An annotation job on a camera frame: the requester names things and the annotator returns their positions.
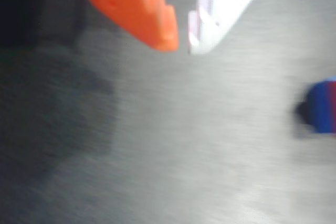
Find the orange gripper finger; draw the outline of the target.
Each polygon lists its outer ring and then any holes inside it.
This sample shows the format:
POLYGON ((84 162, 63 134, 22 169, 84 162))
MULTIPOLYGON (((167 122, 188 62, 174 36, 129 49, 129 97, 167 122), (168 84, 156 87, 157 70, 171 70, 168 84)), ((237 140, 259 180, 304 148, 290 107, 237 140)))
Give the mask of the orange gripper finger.
POLYGON ((178 48, 175 9, 165 0, 89 0, 122 29, 147 46, 164 52, 178 48))

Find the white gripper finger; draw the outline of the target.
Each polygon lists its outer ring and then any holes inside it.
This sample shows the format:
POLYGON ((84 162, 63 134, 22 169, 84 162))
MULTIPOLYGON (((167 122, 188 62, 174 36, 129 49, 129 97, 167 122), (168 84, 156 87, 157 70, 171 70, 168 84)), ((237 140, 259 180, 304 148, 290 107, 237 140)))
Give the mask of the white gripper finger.
POLYGON ((227 35, 253 0, 196 0, 188 13, 188 51, 202 55, 227 35))

